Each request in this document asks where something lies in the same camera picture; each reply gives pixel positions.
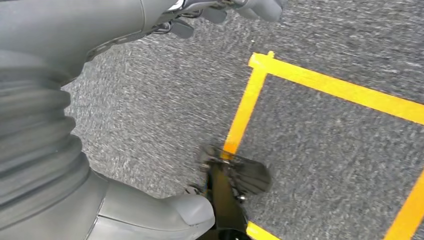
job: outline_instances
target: gray carpet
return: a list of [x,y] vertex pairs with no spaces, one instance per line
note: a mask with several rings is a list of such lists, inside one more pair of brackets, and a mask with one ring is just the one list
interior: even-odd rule
[[[196,34],[149,36],[87,63],[65,87],[94,169],[155,197],[202,176],[224,142],[252,52],[424,104],[424,1],[292,0],[279,23],[230,14]],[[268,77],[239,153],[272,169],[249,216],[284,240],[384,236],[423,170],[424,127]],[[424,239],[424,225],[415,240]]]

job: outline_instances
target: yellow floor marking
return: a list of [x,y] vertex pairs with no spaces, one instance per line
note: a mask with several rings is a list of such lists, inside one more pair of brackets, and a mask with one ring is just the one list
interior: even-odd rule
[[249,66],[356,104],[424,125],[424,105],[419,103],[279,61],[264,54],[254,53],[250,58]]
[[[240,104],[238,105],[237,112],[235,113],[228,135],[226,137],[223,149],[229,153],[235,154],[237,148],[242,141],[243,134],[246,127],[248,126],[252,112],[255,108],[256,101],[261,93],[262,86],[264,85],[267,73],[260,68],[254,68],[250,79],[247,82],[244,94],[241,97]],[[247,225],[247,234],[254,240],[279,240],[271,233],[263,230],[253,222],[249,222]]]
[[247,225],[247,235],[249,235],[252,239],[255,240],[280,240],[278,237],[263,230],[251,221]]
[[232,120],[228,135],[226,136],[223,147],[224,151],[232,154],[237,152],[266,77],[266,72],[260,69],[253,69],[243,97],[241,97],[240,104],[238,105],[237,112]]
[[[424,105],[422,104],[279,61],[270,57],[270,54],[254,53],[250,58],[249,66],[254,70],[259,69],[294,83],[424,125]],[[387,231],[384,240],[410,240],[423,218],[424,171]]]
[[384,240],[409,240],[424,218],[424,171],[388,229]]

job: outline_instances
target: gray plastic casing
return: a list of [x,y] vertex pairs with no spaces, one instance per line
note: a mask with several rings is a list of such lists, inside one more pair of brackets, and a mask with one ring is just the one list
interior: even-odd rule
[[91,170],[61,86],[141,38],[176,0],[0,1],[0,240],[194,240],[199,195],[154,198]]

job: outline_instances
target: metal mechanism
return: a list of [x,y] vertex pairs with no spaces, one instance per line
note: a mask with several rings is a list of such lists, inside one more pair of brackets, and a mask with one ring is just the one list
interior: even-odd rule
[[250,240],[248,218],[241,203],[247,194],[260,194],[271,187],[271,175],[260,162],[206,145],[201,153],[202,169],[207,169],[203,188],[186,190],[201,194],[212,204],[215,225],[199,240]]

